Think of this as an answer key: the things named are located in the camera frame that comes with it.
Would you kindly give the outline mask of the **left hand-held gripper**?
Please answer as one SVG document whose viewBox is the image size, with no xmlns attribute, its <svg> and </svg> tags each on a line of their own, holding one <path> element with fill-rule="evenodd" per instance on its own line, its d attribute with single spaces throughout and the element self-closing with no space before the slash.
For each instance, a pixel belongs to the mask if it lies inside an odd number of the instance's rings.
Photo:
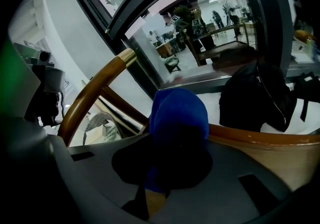
<svg viewBox="0 0 320 224">
<path fill-rule="evenodd" d="M 0 47 L 0 117 L 60 124 L 56 117 L 64 115 L 65 73 L 49 62 L 51 54 L 23 58 L 9 40 Z"/>
</svg>

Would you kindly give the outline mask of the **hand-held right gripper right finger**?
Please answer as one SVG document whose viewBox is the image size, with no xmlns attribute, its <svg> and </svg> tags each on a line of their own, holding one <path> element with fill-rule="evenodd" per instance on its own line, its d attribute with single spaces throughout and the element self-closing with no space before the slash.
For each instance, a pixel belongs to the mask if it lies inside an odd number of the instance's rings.
<svg viewBox="0 0 320 224">
<path fill-rule="evenodd" d="M 212 157 L 209 174 L 193 188 L 172 190 L 152 224 L 242 224 L 259 217 L 243 176 L 255 176 L 280 202 L 290 194 L 279 177 L 241 150 L 208 140 L 205 148 Z"/>
</svg>

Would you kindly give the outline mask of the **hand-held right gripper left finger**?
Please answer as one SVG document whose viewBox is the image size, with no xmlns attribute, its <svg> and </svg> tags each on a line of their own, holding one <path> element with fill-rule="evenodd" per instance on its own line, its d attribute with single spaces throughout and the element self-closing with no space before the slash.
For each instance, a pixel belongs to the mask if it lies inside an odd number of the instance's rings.
<svg viewBox="0 0 320 224">
<path fill-rule="evenodd" d="M 112 168 L 114 153 L 142 138 L 68 148 L 61 137 L 51 136 L 51 152 L 82 224 L 144 223 L 122 209 L 138 186 L 123 182 Z"/>
</svg>

